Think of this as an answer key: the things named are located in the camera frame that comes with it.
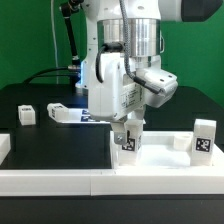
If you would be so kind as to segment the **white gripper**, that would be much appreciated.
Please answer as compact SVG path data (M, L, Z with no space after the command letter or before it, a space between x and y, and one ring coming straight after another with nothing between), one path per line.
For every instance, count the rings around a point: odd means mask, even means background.
M100 68L103 82L90 78L88 110L93 119L111 122L114 143L125 145L125 116L133 111L132 119L144 122L144 89L126 75L119 53L102 54Z

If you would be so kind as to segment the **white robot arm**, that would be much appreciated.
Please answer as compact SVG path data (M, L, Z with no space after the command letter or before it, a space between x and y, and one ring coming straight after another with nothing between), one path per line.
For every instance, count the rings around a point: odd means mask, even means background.
M178 86L161 69L160 23L204 22L224 0L67 0L60 6L68 30L73 68L88 90L93 119L107 121L114 142L128 141L127 120L144 118Z

